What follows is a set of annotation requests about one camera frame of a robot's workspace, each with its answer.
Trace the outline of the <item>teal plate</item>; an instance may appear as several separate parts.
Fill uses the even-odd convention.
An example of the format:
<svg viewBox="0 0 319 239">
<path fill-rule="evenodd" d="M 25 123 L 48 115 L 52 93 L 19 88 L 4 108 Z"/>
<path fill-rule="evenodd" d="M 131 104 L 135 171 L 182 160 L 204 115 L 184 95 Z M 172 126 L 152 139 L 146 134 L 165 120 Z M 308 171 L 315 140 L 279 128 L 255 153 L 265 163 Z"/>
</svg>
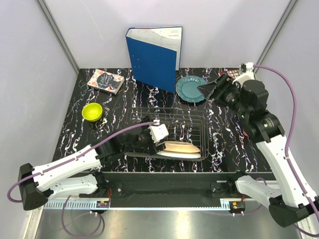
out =
<svg viewBox="0 0 319 239">
<path fill-rule="evenodd" d="M 197 87 L 206 84 L 207 82 L 201 77 L 186 76 L 177 81 L 175 90 L 182 100 L 189 103 L 199 103 L 205 100 L 205 97 Z"/>
</svg>

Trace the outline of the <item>white plate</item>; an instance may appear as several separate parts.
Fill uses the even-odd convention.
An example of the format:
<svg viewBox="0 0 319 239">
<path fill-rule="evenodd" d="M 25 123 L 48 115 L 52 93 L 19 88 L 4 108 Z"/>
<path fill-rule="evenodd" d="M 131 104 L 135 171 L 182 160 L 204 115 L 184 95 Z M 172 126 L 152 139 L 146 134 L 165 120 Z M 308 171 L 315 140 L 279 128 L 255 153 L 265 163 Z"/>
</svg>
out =
<svg viewBox="0 0 319 239">
<path fill-rule="evenodd" d="M 158 155 L 165 157 L 174 157 L 174 158 L 184 158 L 184 159 L 197 159 L 200 158 L 200 153 L 183 153 L 183 152 L 171 152 L 171 151 L 160 151 Z"/>
</svg>

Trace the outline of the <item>beige plate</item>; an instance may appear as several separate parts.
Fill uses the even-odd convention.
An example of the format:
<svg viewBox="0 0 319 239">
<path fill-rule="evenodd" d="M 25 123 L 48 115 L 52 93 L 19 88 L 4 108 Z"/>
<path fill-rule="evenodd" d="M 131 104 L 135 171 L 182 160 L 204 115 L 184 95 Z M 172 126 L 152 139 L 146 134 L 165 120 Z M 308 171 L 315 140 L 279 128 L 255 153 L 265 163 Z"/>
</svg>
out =
<svg viewBox="0 0 319 239">
<path fill-rule="evenodd" d="M 165 151 L 181 153 L 200 153 L 200 149 L 192 143 L 182 141 L 165 141 Z"/>
</svg>

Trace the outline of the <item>yellow-green bowl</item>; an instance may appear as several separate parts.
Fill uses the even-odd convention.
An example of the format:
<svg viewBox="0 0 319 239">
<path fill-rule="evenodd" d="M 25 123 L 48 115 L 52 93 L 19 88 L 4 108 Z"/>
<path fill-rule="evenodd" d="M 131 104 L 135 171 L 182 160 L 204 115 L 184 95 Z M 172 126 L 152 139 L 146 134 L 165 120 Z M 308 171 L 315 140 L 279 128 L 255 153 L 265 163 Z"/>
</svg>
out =
<svg viewBox="0 0 319 239">
<path fill-rule="evenodd" d="M 82 109 L 82 117 L 89 121 L 98 121 L 103 114 L 103 108 L 99 103 L 89 103 L 86 104 Z"/>
</svg>

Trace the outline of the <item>short pink cup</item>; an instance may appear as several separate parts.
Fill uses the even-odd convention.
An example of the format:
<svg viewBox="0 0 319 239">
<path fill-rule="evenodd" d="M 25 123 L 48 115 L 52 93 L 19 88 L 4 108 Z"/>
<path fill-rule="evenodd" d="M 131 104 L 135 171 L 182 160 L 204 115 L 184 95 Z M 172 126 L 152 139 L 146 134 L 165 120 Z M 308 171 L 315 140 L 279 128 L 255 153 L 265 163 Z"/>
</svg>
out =
<svg viewBox="0 0 319 239">
<path fill-rule="evenodd" d="M 248 133 L 243 129 L 243 134 L 246 136 L 246 137 L 249 137 Z"/>
</svg>

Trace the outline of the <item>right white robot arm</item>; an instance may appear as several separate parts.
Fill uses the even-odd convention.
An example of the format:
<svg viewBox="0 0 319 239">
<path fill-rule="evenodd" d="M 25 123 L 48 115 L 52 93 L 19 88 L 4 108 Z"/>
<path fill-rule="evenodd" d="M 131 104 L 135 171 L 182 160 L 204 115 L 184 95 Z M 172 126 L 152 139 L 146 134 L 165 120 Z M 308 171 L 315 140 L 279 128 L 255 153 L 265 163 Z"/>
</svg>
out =
<svg viewBox="0 0 319 239">
<path fill-rule="evenodd" d="M 265 157 L 277 180 L 273 189 L 247 173 L 231 176 L 225 185 L 229 196 L 246 195 L 266 207 L 274 221 L 288 227 L 319 211 L 319 197 L 302 176 L 293 156 L 285 152 L 288 142 L 278 118 L 267 110 L 269 93 L 258 80 L 236 84 L 223 74 L 216 82 L 198 87 L 201 94 L 218 106 L 233 110 L 243 131 Z"/>
</svg>

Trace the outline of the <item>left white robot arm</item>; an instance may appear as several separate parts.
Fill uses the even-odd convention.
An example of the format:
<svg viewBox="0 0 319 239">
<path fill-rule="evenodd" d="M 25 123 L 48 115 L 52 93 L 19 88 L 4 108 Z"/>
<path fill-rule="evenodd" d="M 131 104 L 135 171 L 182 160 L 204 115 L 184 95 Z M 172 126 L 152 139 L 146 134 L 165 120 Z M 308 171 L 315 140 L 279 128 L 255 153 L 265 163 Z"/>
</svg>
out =
<svg viewBox="0 0 319 239">
<path fill-rule="evenodd" d="M 21 199 L 17 202 L 22 203 L 25 211 L 30 211 L 59 197 L 110 196 L 110 183 L 99 170 L 134 149 L 157 153 L 163 149 L 159 143 L 166 136 L 165 124 L 145 117 L 139 124 L 121 129 L 57 161 L 40 166 L 24 164 L 19 169 L 17 185 Z"/>
</svg>

